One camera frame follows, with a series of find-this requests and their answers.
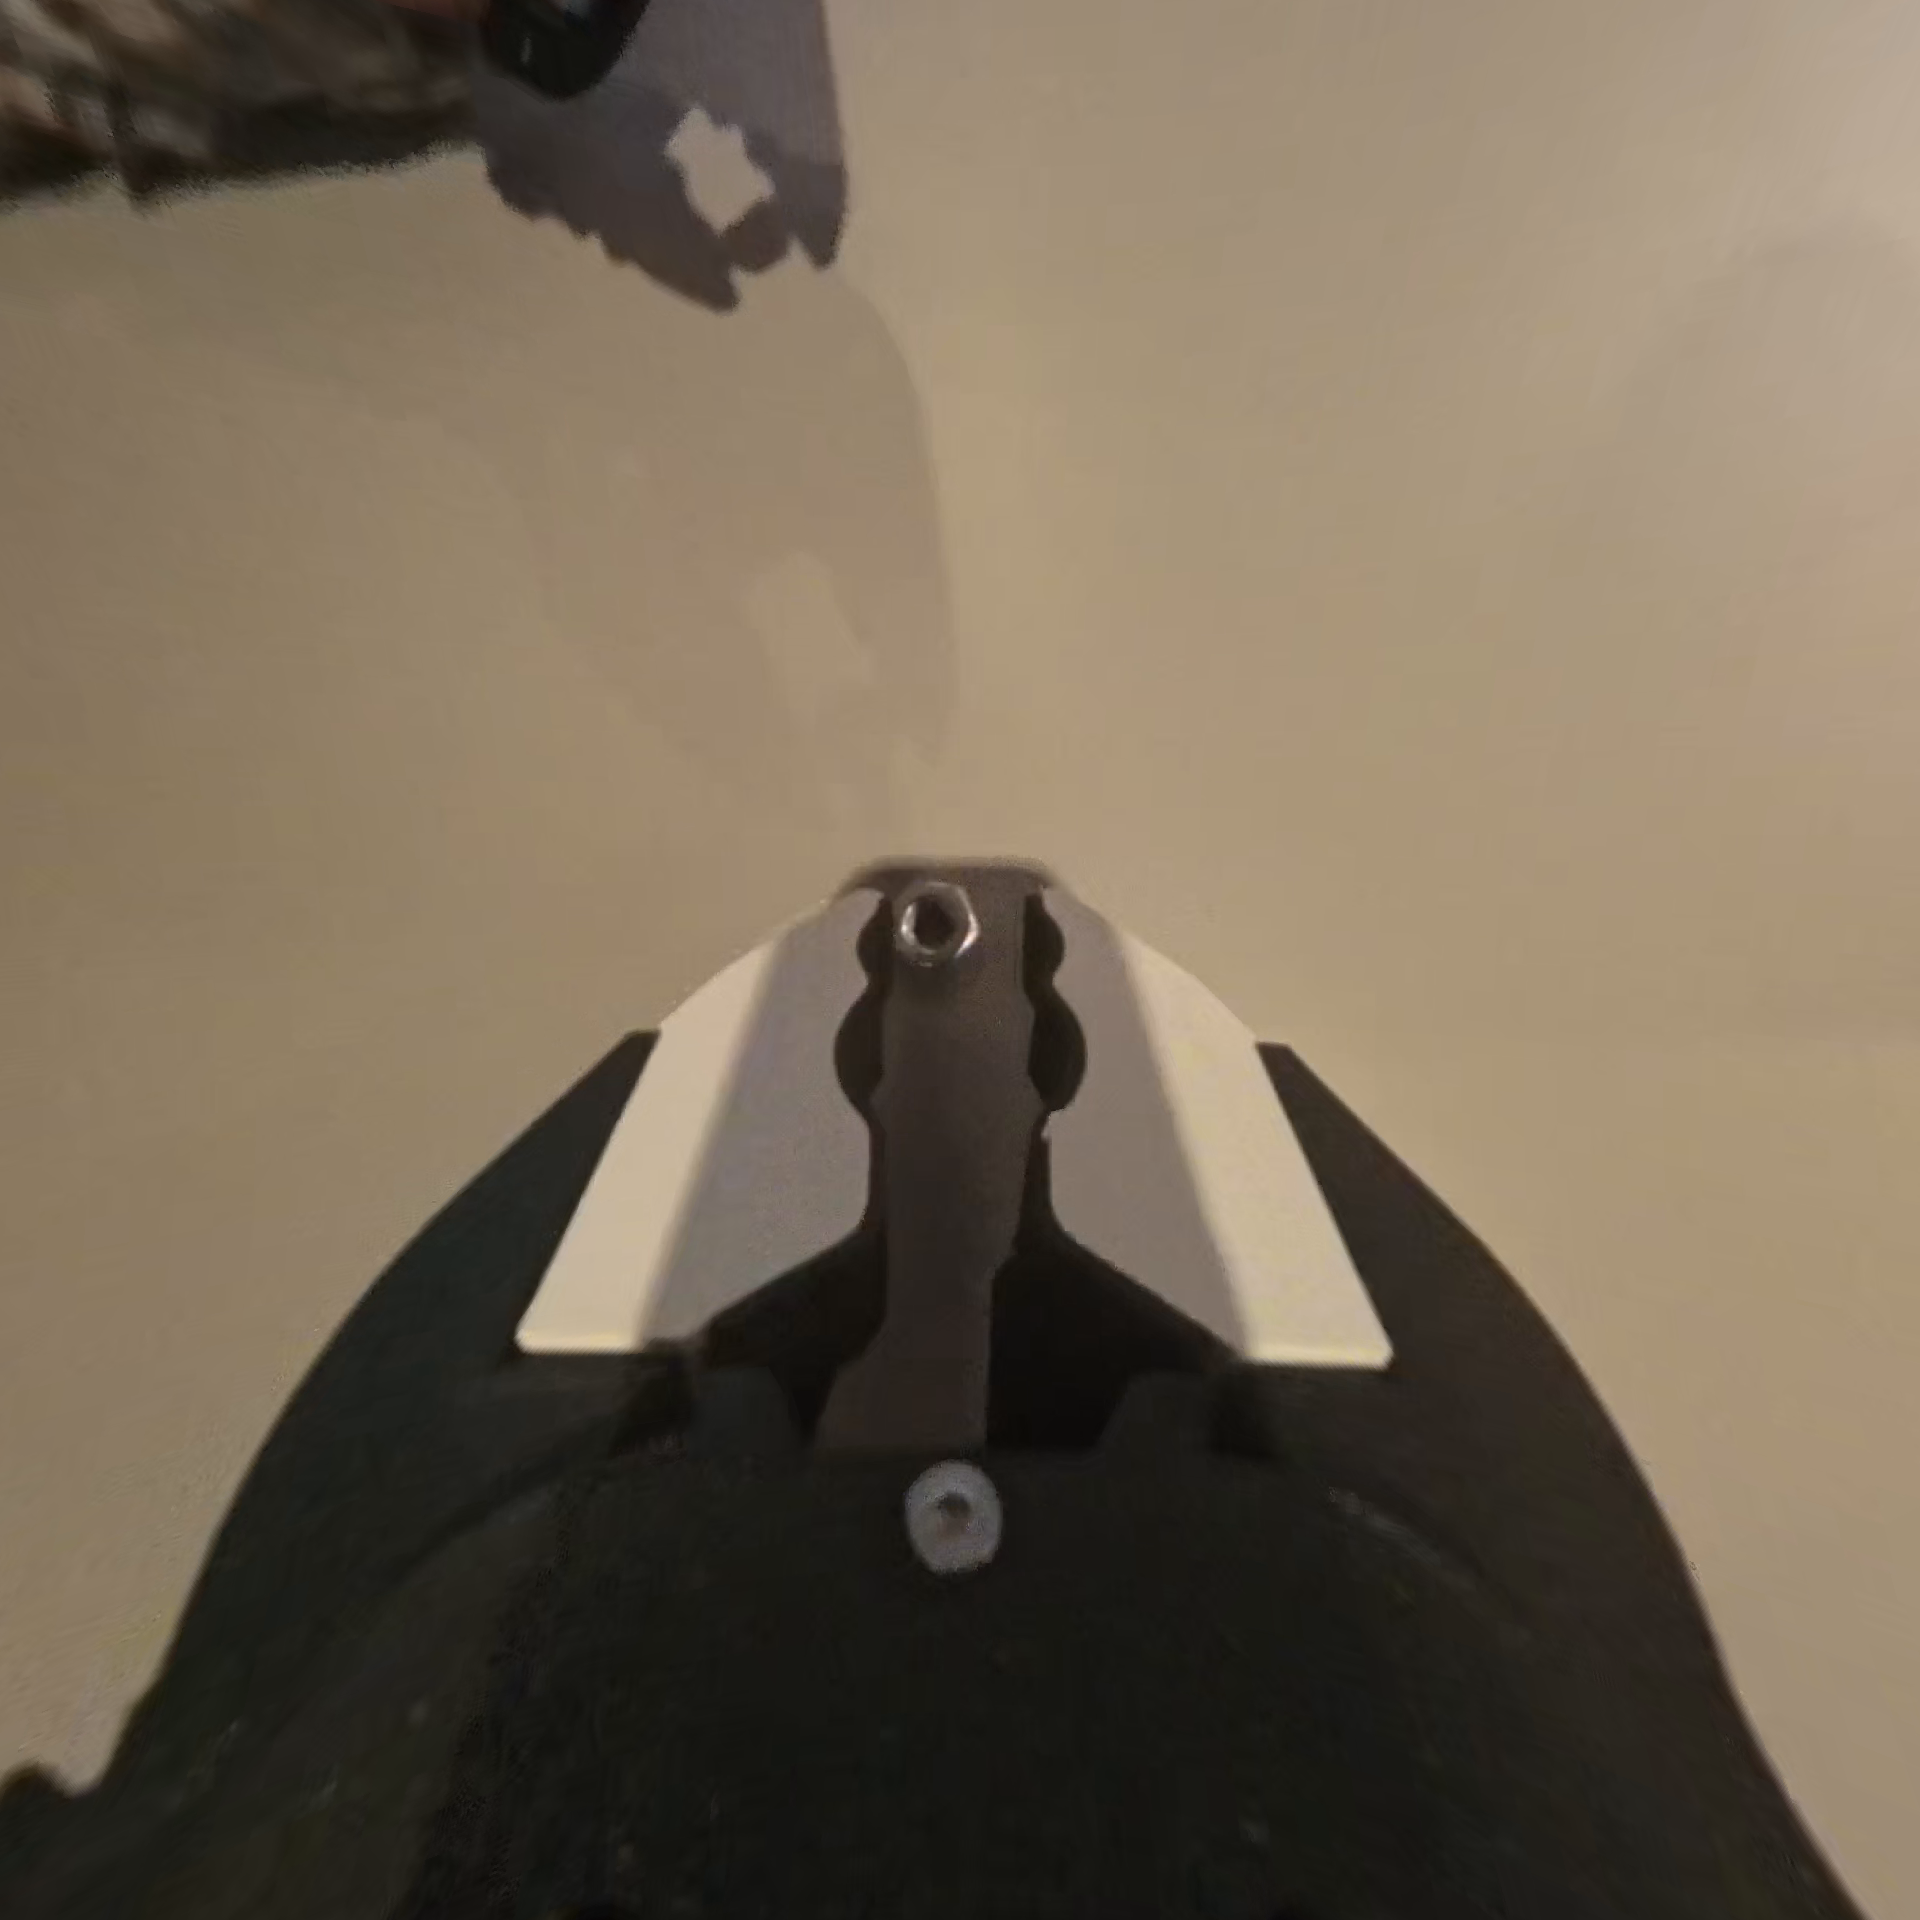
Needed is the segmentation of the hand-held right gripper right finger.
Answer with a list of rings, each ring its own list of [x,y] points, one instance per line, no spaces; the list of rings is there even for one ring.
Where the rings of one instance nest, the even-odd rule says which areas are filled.
[[[1071,1032],[1024,1200],[1024,1263],[1104,1286],[1165,1342],[1275,1368],[1385,1368],[1393,1344],[1254,1030],[1062,885],[1044,1007]]]

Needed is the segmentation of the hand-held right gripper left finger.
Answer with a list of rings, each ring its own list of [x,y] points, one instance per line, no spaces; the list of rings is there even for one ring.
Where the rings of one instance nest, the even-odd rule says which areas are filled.
[[[871,1123],[836,1042],[868,986],[871,887],[719,966],[661,1024],[516,1325],[531,1358],[685,1344],[851,1240]]]

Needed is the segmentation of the person's left forearm plaid sleeve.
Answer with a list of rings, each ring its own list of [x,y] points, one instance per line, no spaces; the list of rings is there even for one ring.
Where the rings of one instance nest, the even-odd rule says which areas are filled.
[[[473,127],[443,2],[4,2],[1,206],[401,165]]]

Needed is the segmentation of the small silver hex nut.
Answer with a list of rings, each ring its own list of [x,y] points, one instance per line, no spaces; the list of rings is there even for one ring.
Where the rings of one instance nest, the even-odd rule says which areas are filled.
[[[969,888],[949,878],[921,874],[894,901],[894,947],[911,968],[949,968],[981,939],[981,919]]]

